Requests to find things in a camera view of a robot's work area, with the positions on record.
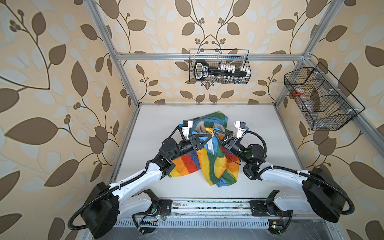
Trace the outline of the rainbow coloured jacket white lining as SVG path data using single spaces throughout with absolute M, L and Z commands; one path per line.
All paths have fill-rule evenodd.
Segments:
M 227 130 L 228 117 L 217 111 L 205 116 L 192 119 L 193 127 L 190 135 L 211 134 L 212 139 L 202 150 L 191 152 L 174 160 L 176 167 L 170 173 L 171 177 L 183 177 L 201 171 L 209 185 L 226 187 L 238 181 L 240 159 L 230 151 L 221 147 L 215 137 L 214 129 L 233 134 Z

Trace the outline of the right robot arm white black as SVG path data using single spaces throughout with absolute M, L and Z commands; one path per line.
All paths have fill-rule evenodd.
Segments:
M 251 180 L 279 183 L 297 190 L 288 197 L 273 191 L 273 205 L 281 211 L 313 212 L 322 219 L 336 223 L 341 215 L 351 215 L 355 205 L 348 194 L 322 169 L 293 170 L 266 162 L 267 144 L 257 133 L 245 130 L 240 137 L 215 129 L 223 137 L 219 144 L 244 162 L 243 172 Z

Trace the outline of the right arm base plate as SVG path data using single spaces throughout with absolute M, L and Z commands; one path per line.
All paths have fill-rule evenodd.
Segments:
M 249 201 L 253 217 L 289 217 L 293 211 L 282 211 L 274 202 L 264 200 Z

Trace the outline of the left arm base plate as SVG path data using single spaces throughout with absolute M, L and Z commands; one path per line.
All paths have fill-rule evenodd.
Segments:
M 172 211 L 172 200 L 160 199 L 151 203 L 150 207 L 144 212 L 138 212 L 139 216 L 163 216 L 169 215 Z

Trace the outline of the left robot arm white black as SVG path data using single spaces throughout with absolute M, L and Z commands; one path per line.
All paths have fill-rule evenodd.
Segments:
M 72 231 L 89 229 L 94 239 L 99 239 L 118 220 L 147 212 L 159 198 L 145 188 L 169 175 L 176 166 L 175 159 L 202 150 L 211 138 L 211 134 L 195 134 L 180 143 L 173 138 L 165 139 L 158 154 L 146 162 L 143 170 L 109 185 L 97 184 L 83 206 L 70 217 L 67 227 Z

